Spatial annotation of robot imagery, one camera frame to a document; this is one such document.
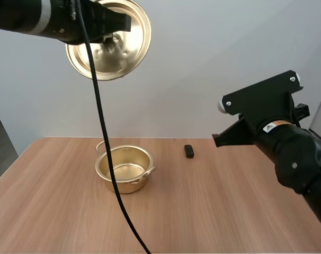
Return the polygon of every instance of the wooden table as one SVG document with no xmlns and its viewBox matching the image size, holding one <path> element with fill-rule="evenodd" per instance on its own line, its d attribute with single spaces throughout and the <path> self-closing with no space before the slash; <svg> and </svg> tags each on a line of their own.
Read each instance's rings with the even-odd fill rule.
<svg viewBox="0 0 321 254">
<path fill-rule="evenodd" d="M 0 178 L 0 252 L 143 252 L 95 169 L 101 139 L 45 138 Z M 157 170 L 122 195 L 152 252 L 321 252 L 321 224 L 255 147 L 207 139 L 112 139 Z M 183 146 L 191 144 L 193 159 Z"/>
</svg>

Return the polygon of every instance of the warning sticker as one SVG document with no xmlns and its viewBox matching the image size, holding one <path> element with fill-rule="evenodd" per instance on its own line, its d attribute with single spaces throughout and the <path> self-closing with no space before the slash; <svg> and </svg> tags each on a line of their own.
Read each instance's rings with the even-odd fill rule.
<svg viewBox="0 0 321 254">
<path fill-rule="evenodd" d="M 274 129 L 277 125 L 274 123 L 268 123 L 266 126 L 264 126 L 263 131 L 266 133 L 269 133 L 272 129 Z"/>
<path fill-rule="evenodd" d="M 277 126 L 283 125 L 283 124 L 292 124 L 292 123 L 289 123 L 284 120 L 273 121 L 272 123 L 268 123 L 266 126 L 264 126 L 263 131 L 265 131 L 266 133 L 269 133 L 271 130 L 273 130 Z"/>
</svg>

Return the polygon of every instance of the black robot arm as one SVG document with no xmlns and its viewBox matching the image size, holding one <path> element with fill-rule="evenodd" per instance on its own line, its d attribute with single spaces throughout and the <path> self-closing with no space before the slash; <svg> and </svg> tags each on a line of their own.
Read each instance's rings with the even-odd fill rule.
<svg viewBox="0 0 321 254">
<path fill-rule="evenodd" d="M 275 164 L 278 182 L 303 195 L 321 222 L 321 138 L 299 125 L 310 115 L 307 105 L 294 106 L 291 94 L 301 89 L 298 75 L 287 71 L 224 96 L 220 110 L 239 120 L 212 136 L 217 147 L 259 147 Z"/>
<path fill-rule="evenodd" d="M 91 42 L 115 31 L 130 31 L 131 17 L 97 2 L 81 0 L 83 19 Z M 0 29 L 84 43 L 74 0 L 0 0 Z"/>
</svg>

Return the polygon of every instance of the gold pot lid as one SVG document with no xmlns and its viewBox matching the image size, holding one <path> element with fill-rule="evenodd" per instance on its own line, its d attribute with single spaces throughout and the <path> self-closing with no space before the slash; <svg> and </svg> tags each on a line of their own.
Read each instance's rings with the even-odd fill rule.
<svg viewBox="0 0 321 254">
<path fill-rule="evenodd" d="M 151 25 L 144 10 L 132 0 L 99 0 L 103 6 L 131 16 L 131 32 L 118 31 L 104 37 L 103 43 L 91 43 L 97 79 L 112 80 L 134 70 L 146 55 L 151 42 Z M 92 78 L 85 44 L 66 45 L 74 68 Z"/>
</svg>

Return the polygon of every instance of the gold pot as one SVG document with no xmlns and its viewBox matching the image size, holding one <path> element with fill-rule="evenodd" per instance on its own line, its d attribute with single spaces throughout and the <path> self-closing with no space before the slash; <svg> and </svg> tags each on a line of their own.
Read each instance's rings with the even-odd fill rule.
<svg viewBox="0 0 321 254">
<path fill-rule="evenodd" d="M 98 0 L 98 3 L 131 17 L 131 31 L 118 31 L 103 37 L 103 43 L 91 43 L 98 80 L 113 80 L 134 70 L 146 55 L 151 42 L 151 24 L 141 6 L 132 0 Z M 85 44 L 66 45 L 73 67 L 92 78 Z"/>
<path fill-rule="evenodd" d="M 99 146 L 96 147 L 98 158 L 96 171 L 105 180 L 109 190 L 114 192 L 107 153 L 101 154 Z M 120 194 L 127 194 L 141 189 L 152 171 L 156 169 L 154 159 L 150 152 L 141 147 L 123 145 L 111 148 L 114 176 Z"/>
</svg>

